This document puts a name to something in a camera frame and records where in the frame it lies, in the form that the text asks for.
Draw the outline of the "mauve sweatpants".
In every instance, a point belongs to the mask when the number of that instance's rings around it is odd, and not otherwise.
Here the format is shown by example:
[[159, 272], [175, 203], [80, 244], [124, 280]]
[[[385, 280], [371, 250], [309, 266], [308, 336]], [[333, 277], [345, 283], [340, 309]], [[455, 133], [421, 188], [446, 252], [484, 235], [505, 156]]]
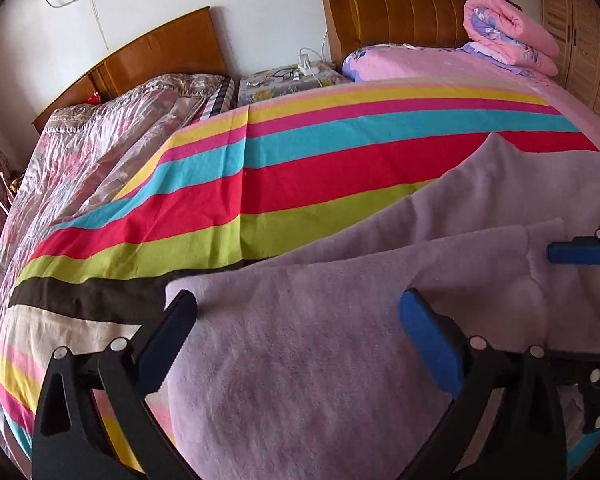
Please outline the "mauve sweatpants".
[[450, 403], [401, 326], [402, 292], [498, 349], [600, 352], [600, 266], [546, 258], [599, 224], [600, 153], [491, 134], [336, 235], [172, 282], [199, 306], [168, 376], [178, 450], [205, 479], [396, 477]]

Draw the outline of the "light wood wardrobe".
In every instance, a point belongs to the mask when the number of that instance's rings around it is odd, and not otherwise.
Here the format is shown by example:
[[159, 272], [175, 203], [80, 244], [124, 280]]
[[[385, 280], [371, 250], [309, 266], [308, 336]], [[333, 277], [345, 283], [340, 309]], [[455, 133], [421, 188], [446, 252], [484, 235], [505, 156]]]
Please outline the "light wood wardrobe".
[[600, 7], [542, 0], [542, 24], [558, 43], [556, 81], [600, 117]]

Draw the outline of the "rolled pink floral duvet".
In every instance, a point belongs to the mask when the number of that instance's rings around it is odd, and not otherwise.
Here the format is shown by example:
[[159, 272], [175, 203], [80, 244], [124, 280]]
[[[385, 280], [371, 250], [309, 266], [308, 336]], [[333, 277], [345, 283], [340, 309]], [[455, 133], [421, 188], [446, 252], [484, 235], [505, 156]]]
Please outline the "rolled pink floral duvet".
[[514, 73], [534, 70], [555, 77], [559, 47], [533, 18], [506, 0], [467, 0], [463, 26], [469, 41], [462, 50]]

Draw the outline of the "pink floral quilt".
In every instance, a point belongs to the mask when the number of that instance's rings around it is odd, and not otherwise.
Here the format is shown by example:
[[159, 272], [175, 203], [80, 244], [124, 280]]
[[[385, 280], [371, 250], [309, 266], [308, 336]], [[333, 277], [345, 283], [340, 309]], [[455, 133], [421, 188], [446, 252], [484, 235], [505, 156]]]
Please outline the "pink floral quilt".
[[[53, 112], [0, 238], [0, 328], [16, 278], [52, 224], [113, 198], [171, 134], [199, 122], [226, 77], [166, 74], [105, 104]], [[0, 403], [0, 445], [14, 452], [18, 437]]]

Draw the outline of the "rainbow striped blanket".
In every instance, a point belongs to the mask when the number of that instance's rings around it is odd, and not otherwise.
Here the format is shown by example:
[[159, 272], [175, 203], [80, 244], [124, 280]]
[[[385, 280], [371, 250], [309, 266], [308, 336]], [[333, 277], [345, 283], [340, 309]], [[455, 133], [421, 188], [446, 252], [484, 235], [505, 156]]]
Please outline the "rainbow striped blanket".
[[346, 84], [175, 131], [123, 188], [55, 221], [0, 328], [0, 403], [28, 460], [53, 350], [132, 334], [187, 273], [256, 262], [335, 234], [441, 177], [501, 133], [531, 153], [594, 144], [545, 99], [481, 81]]

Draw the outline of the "pink bed sheet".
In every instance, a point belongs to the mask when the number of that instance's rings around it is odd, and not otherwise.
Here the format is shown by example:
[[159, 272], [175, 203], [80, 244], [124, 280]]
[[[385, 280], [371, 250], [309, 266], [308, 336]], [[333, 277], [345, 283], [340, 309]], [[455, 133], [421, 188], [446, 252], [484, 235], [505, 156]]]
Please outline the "pink bed sheet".
[[481, 81], [527, 90], [554, 106], [600, 150], [600, 118], [556, 82], [530, 68], [498, 65], [460, 49], [376, 44], [362, 47], [342, 62], [344, 76], [355, 82], [398, 78]]

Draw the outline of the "red object at headboard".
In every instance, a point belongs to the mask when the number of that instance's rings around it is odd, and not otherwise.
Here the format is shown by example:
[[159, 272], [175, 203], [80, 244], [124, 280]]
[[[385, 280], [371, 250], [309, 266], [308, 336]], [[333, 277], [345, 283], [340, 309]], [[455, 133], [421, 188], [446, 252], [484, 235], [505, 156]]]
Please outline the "red object at headboard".
[[100, 95], [98, 92], [94, 92], [91, 96], [88, 97], [87, 103], [91, 105], [98, 105], [102, 102]]

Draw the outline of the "plaid checked bed sheet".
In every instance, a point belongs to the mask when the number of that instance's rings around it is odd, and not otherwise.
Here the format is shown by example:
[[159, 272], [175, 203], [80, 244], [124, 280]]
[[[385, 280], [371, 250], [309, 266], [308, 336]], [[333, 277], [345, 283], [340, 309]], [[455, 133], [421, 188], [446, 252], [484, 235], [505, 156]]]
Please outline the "plaid checked bed sheet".
[[226, 77], [199, 114], [198, 120], [204, 122], [209, 118], [224, 114], [235, 106], [236, 84], [233, 78]]

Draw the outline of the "white power strip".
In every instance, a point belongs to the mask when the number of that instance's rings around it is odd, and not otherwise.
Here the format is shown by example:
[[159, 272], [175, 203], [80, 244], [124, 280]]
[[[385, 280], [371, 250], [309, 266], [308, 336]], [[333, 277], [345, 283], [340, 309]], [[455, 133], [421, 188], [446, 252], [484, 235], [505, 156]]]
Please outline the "white power strip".
[[300, 70], [300, 73], [306, 77], [315, 76], [321, 71], [320, 66], [313, 65], [310, 61], [309, 55], [305, 53], [301, 53], [298, 56], [298, 70]]

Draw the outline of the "bedside table with cloth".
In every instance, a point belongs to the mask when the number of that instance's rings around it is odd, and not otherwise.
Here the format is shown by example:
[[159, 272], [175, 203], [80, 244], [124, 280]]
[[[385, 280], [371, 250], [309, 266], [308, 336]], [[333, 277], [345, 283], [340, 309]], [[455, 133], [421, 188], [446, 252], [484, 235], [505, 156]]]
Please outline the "bedside table with cloth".
[[261, 70], [242, 77], [239, 81], [237, 106], [288, 96], [322, 87], [350, 84], [350, 79], [342, 76], [332, 66], [323, 62], [312, 62], [313, 74], [304, 74], [298, 66], [283, 66]]

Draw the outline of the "left wooden headboard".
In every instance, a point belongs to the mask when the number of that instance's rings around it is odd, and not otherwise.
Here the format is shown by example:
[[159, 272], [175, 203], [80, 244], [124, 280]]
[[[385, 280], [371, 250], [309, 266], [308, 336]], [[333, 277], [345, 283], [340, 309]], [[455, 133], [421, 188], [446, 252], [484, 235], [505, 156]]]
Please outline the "left wooden headboard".
[[208, 6], [174, 18], [108, 55], [54, 99], [32, 126], [42, 132], [55, 110], [83, 104], [93, 94], [107, 102], [164, 74], [228, 74]]

